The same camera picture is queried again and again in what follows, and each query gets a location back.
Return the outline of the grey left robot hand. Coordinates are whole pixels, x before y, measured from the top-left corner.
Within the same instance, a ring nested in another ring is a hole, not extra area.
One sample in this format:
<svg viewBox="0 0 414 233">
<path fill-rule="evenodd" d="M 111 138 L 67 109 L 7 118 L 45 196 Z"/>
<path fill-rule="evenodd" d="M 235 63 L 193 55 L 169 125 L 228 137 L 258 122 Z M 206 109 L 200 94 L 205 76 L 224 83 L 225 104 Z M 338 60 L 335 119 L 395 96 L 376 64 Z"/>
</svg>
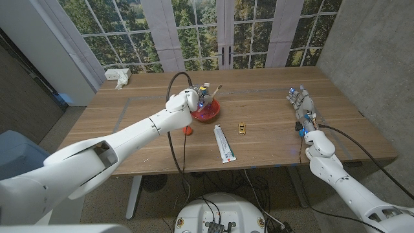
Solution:
<svg viewBox="0 0 414 233">
<path fill-rule="evenodd" d="M 209 91 L 210 83 L 206 82 L 202 85 L 193 85 L 191 89 L 197 92 L 199 96 L 198 112 L 201 112 L 205 107 L 209 106 L 213 102 L 213 97 Z"/>
</svg>

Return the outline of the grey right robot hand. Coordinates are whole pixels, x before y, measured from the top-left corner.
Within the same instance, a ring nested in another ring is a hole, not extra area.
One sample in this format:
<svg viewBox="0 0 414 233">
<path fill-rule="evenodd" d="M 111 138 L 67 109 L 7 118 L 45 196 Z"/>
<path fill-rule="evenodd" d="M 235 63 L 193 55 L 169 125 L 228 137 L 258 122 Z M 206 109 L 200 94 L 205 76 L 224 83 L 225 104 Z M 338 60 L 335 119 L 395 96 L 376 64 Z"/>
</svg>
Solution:
<svg viewBox="0 0 414 233">
<path fill-rule="evenodd" d="M 300 85 L 300 89 L 296 90 L 293 87 L 289 89 L 287 100 L 292 104 L 297 118 L 295 130 L 303 137 L 310 131 L 317 130 L 316 111 L 313 104 L 313 99 L 309 92 Z"/>
</svg>

